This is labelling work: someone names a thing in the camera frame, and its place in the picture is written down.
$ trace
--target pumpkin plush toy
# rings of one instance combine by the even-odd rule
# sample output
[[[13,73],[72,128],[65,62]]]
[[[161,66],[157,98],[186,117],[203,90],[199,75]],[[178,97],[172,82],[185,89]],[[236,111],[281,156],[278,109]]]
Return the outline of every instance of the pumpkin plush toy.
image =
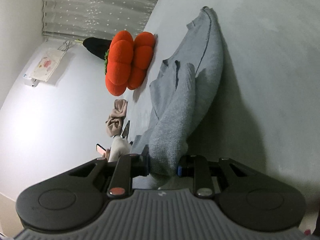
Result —
[[[114,96],[126,88],[134,90],[142,85],[153,57],[156,39],[152,33],[140,33],[133,41],[127,31],[118,32],[108,54],[106,87]]]

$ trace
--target gray knit fabric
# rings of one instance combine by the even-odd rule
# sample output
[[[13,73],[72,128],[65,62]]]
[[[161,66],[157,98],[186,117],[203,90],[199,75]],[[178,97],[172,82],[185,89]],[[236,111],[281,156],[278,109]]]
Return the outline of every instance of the gray knit fabric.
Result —
[[[223,51],[212,9],[204,7],[187,25],[188,32],[176,52],[164,60],[150,84],[152,111],[148,130],[137,136],[132,153],[149,145],[151,175],[133,179],[134,188],[158,188],[170,176],[186,140],[207,113],[220,82]]]

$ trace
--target curtain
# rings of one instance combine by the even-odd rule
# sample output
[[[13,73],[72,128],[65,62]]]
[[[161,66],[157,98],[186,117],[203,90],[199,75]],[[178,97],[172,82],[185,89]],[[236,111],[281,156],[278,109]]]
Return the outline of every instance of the curtain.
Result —
[[[158,0],[44,0],[43,34],[111,40],[120,30],[143,31]]]

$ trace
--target brown fabric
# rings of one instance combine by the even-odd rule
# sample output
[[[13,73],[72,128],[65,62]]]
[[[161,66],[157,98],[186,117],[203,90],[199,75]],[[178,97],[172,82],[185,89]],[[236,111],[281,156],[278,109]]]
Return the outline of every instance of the brown fabric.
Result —
[[[112,109],[111,114],[106,121],[107,134],[110,137],[121,134],[123,119],[127,115],[127,106],[128,102],[126,100],[115,100],[115,108]]]

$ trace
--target smartphone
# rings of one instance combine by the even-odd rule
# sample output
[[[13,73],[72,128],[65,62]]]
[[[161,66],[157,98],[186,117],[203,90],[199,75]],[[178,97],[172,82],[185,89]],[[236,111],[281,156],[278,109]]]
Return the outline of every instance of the smartphone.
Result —
[[[96,145],[96,150],[98,153],[100,153],[102,156],[106,156],[106,149],[103,148],[99,143]]]

